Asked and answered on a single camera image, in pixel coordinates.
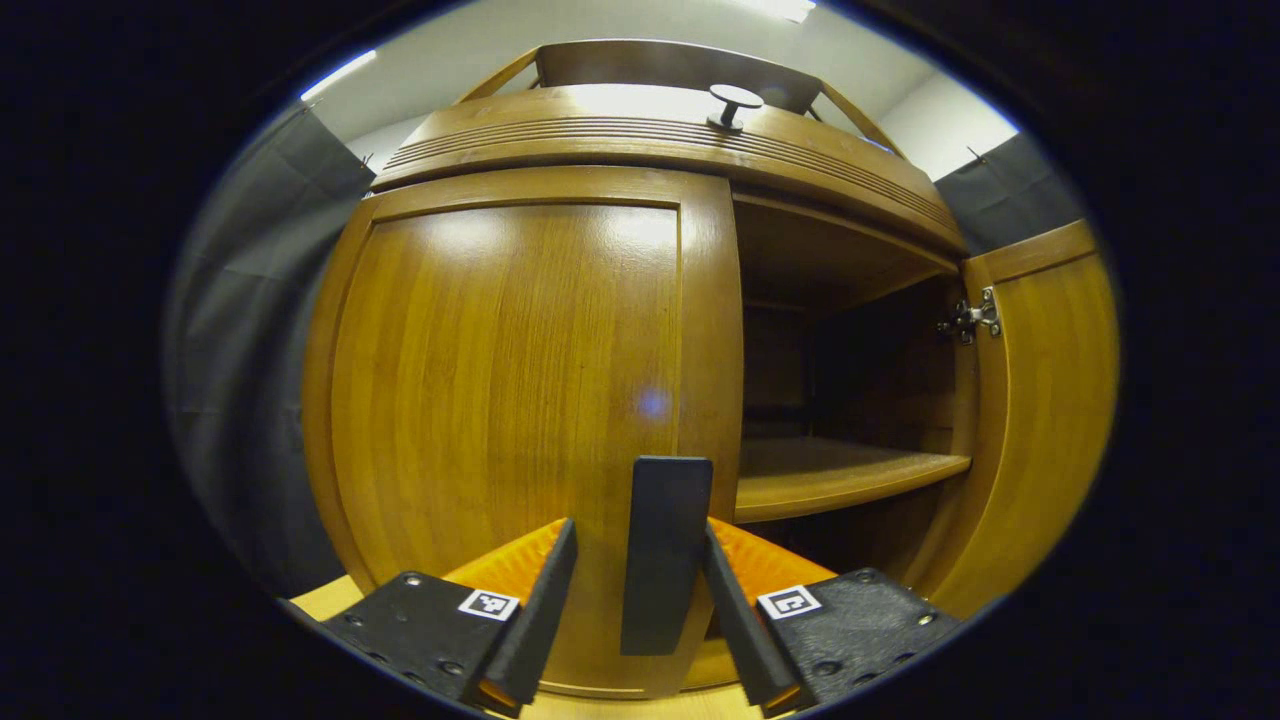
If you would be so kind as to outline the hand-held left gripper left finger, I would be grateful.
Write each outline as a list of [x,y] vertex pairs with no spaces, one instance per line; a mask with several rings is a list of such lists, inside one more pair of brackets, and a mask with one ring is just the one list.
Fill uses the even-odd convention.
[[538,693],[577,557],[562,518],[447,577],[403,571],[320,625],[417,691],[518,714]]

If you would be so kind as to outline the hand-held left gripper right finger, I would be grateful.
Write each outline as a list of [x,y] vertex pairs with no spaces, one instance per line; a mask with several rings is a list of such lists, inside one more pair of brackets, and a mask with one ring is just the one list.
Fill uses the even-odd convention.
[[837,574],[728,523],[707,523],[704,574],[748,702],[840,703],[899,674],[963,621],[874,568]]

